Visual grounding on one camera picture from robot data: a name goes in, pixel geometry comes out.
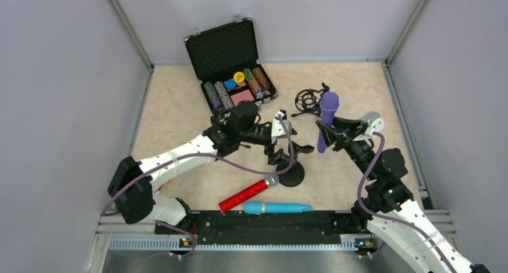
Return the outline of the purple microphone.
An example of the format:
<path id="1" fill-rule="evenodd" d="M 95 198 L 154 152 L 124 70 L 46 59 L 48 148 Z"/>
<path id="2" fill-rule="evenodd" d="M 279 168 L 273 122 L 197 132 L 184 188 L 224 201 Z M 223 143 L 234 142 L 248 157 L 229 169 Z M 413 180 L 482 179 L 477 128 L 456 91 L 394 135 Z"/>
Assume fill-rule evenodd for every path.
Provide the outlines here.
<path id="1" fill-rule="evenodd" d="M 321 121 L 326 125 L 332 125 L 336 111 L 340 106 L 338 94 L 335 92 L 326 92 L 320 99 Z M 319 132 L 317 140 L 317 151 L 324 153 L 327 149 L 323 134 Z"/>

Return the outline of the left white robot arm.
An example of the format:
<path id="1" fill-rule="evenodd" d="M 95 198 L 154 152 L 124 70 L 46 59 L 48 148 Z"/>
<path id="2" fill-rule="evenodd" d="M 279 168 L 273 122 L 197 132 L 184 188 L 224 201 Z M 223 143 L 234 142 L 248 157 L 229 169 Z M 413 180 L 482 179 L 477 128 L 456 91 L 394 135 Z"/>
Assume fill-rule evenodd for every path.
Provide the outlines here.
<path id="1" fill-rule="evenodd" d="M 241 102 L 225 117 L 211 120 L 211 126 L 183 145 L 135 160 L 122 159 L 108 186 L 111 199 L 102 216 L 120 215 L 127 225 L 153 218 L 171 225 L 180 223 L 187 212 L 182 202 L 158 195 L 157 190 L 179 175 L 201 165 L 221 161 L 240 170 L 265 175 L 264 171 L 246 168 L 226 157 L 244 143 L 263 145 L 272 164 L 295 162 L 295 146 L 291 137 L 297 134 L 285 110 L 279 110 L 270 122 L 259 122 L 259 109 L 254 102 Z M 111 206 L 116 210 L 109 211 Z"/>

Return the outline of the black round base mic stand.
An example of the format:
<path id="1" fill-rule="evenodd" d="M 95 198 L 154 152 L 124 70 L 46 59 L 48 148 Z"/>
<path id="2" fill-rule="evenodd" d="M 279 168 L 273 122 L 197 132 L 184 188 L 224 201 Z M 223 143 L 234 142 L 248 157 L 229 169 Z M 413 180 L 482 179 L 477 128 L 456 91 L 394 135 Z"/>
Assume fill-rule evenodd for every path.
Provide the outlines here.
<path id="1" fill-rule="evenodd" d="M 285 187 L 296 187 L 299 186 L 305 177 L 305 170 L 303 165 L 297 161 L 297 157 L 300 153 L 302 154 L 310 154 L 314 151 L 314 147 L 312 145 L 299 145 L 294 141 L 291 142 L 291 150 L 293 161 L 290 163 L 282 163 L 276 166 L 276 171 L 284 171 L 286 168 L 288 169 L 284 173 L 277 174 L 280 180 L 280 184 Z M 264 154 L 267 155 L 267 146 L 264 148 Z"/>

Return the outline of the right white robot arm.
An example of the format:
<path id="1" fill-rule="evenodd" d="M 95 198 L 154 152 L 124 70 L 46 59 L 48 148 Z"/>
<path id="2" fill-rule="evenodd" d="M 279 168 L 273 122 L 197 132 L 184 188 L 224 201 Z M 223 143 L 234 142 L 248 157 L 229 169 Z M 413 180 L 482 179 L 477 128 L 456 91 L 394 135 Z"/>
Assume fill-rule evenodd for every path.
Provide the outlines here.
<path id="1" fill-rule="evenodd" d="M 488 272 L 464 257 L 434 226 L 401 181 L 407 174 L 399 148 L 385 148 L 378 113 L 359 120 L 316 121 L 325 148 L 345 150 L 363 176 L 352 207 L 354 220 L 393 249 L 415 272 Z"/>

